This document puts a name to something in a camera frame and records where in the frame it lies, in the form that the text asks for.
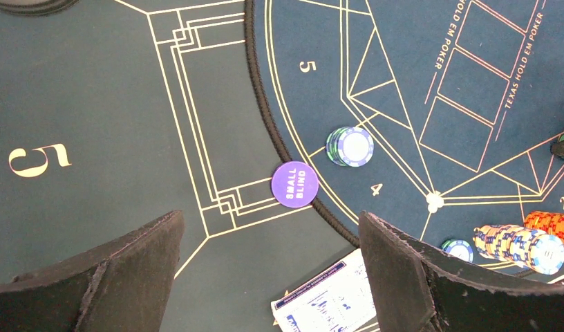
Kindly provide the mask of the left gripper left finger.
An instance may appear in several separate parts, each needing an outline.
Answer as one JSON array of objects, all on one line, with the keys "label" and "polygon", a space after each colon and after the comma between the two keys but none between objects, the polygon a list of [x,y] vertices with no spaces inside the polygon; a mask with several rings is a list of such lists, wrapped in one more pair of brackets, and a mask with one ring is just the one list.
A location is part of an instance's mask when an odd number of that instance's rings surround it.
[{"label": "left gripper left finger", "polygon": [[158,331],[184,230],[174,210],[0,284],[0,331]]}]

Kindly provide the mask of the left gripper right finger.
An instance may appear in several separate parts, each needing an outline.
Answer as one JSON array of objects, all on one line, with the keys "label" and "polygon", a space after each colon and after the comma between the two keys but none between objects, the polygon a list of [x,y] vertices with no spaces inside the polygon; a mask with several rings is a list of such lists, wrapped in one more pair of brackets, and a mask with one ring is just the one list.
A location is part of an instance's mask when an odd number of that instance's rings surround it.
[{"label": "left gripper right finger", "polygon": [[382,331],[564,331],[564,286],[481,268],[369,212],[359,244]]}]

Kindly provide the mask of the teal poker chip stack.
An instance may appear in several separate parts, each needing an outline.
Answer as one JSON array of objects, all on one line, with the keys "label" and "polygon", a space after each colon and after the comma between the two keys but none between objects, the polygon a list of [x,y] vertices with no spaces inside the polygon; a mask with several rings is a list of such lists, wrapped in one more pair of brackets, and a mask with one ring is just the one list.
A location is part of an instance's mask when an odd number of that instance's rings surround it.
[{"label": "teal poker chip stack", "polygon": [[462,239],[449,239],[442,245],[441,249],[454,257],[469,263],[473,262],[473,248],[469,242]]}]

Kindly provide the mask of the orange poker chip stack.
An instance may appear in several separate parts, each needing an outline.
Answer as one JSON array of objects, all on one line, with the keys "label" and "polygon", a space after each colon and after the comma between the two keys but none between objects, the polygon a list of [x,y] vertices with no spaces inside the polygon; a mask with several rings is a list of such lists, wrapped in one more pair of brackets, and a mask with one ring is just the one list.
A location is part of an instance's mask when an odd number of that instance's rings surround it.
[{"label": "orange poker chip stack", "polygon": [[533,211],[525,217],[524,225],[526,228],[542,230],[557,236],[564,245],[564,213]]}]

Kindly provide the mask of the pink blue poker chip stack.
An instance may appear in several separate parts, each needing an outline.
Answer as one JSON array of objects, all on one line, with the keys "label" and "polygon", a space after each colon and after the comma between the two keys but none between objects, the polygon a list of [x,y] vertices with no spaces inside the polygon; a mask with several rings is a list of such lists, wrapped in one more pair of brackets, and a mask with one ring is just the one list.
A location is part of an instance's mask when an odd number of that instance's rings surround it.
[{"label": "pink blue poker chip stack", "polygon": [[557,273],[564,264],[562,240],[542,230],[521,225],[484,225],[473,231],[476,250],[484,258],[510,262],[544,275]]}]

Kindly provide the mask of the teal chips seat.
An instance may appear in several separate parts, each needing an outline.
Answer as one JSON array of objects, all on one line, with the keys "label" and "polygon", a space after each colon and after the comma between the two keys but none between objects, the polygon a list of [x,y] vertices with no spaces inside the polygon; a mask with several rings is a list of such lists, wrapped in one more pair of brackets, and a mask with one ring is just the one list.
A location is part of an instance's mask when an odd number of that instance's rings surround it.
[{"label": "teal chips seat", "polygon": [[374,153],[374,142],[368,131],[361,127],[340,127],[326,139],[326,153],[336,165],[361,167]]}]

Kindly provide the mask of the purple small blind button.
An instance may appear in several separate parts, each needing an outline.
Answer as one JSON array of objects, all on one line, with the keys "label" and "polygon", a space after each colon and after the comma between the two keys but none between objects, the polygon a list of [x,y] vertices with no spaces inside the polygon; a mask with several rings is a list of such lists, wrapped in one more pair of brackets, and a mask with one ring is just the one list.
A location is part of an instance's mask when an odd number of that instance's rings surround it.
[{"label": "purple small blind button", "polygon": [[288,208],[302,208],[311,204],[319,190],[318,176],[313,168],[295,160],[278,166],[270,185],[275,199]]}]

